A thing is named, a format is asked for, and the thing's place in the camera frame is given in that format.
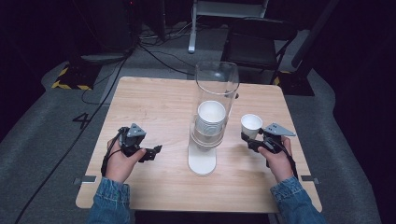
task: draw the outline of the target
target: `chair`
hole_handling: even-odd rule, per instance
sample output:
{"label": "chair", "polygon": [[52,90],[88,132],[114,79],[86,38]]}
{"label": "chair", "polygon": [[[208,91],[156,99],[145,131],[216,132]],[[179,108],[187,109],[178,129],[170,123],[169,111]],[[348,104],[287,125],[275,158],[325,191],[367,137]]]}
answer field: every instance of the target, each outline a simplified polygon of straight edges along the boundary
{"label": "chair", "polygon": [[[287,21],[243,18],[235,21],[227,34],[221,55],[224,62],[238,66],[273,70],[270,84],[276,79],[287,46],[297,36],[297,28]],[[283,45],[276,51],[276,42]]]}

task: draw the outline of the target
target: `gray floor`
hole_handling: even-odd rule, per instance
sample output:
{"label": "gray floor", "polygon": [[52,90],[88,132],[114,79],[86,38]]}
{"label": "gray floor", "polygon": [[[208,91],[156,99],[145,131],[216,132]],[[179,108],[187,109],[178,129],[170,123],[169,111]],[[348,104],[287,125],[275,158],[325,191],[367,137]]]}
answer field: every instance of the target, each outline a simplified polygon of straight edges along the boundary
{"label": "gray floor", "polygon": [[[199,32],[194,54],[187,51],[187,35],[147,49],[169,66],[193,73],[193,65],[197,62],[220,59],[226,32],[225,28]],[[290,60],[307,34],[307,31],[299,33],[287,51],[281,70],[295,70]],[[104,66],[97,81],[108,78],[84,93],[50,87],[64,65],[59,64],[43,76],[46,92],[0,144],[0,223],[15,222],[35,190],[69,149],[63,162],[27,207],[20,223],[84,223],[86,220],[88,210],[76,207],[78,186],[73,185],[73,181],[85,174],[108,110],[106,105],[97,108],[110,91],[120,66]],[[255,76],[257,71],[244,73],[247,82],[268,82],[268,77]],[[136,49],[127,60],[120,70],[119,77],[122,76],[192,79],[165,67],[142,49]],[[329,223],[380,223],[371,185],[333,119],[332,89],[315,71],[311,71],[308,79],[315,96],[286,95],[285,98],[311,173],[319,182],[317,190],[322,213]],[[111,97],[112,93],[106,101],[110,102]],[[83,113],[94,117],[78,137],[80,123],[72,120]]]}

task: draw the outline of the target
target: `table top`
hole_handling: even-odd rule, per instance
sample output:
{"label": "table top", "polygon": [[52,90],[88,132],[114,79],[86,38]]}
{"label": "table top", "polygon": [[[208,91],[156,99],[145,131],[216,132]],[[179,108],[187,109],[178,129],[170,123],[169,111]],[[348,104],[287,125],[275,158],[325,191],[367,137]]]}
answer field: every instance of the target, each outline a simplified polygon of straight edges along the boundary
{"label": "table top", "polygon": [[[130,207],[136,210],[277,213],[270,188],[276,184],[265,158],[248,149],[240,137],[240,119],[256,114],[263,127],[275,122],[296,133],[278,86],[240,84],[222,143],[210,175],[196,175],[188,165],[188,143],[194,80],[122,77],[108,109],[76,204],[90,208],[101,179],[106,143],[120,127],[139,125],[147,135],[141,147],[163,145],[155,161],[138,163],[125,181],[131,186]],[[290,137],[298,175],[310,175],[298,136]],[[302,181],[313,205],[321,211],[315,184]]]}

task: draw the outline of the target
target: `paper cup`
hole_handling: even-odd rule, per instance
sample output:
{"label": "paper cup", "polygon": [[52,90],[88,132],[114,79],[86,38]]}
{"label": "paper cup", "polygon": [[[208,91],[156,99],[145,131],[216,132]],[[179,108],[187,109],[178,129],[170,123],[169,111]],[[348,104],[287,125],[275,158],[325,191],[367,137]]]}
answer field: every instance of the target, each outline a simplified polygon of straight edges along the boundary
{"label": "paper cup", "polygon": [[205,101],[198,106],[196,129],[204,135],[221,132],[225,119],[225,108],[217,101]]}
{"label": "paper cup", "polygon": [[257,115],[246,114],[241,118],[242,133],[251,139],[256,139],[260,127],[262,127],[262,119]]}

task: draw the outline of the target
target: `denim sleeve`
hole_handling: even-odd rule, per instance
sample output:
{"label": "denim sleeve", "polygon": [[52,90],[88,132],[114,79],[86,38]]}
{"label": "denim sleeve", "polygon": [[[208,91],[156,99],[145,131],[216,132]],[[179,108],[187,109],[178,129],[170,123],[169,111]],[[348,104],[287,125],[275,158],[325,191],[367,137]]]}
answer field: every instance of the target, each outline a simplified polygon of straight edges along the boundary
{"label": "denim sleeve", "polygon": [[87,223],[130,223],[129,186],[102,177]]}
{"label": "denim sleeve", "polygon": [[291,177],[280,182],[271,188],[271,192],[286,223],[326,223],[297,178]]}

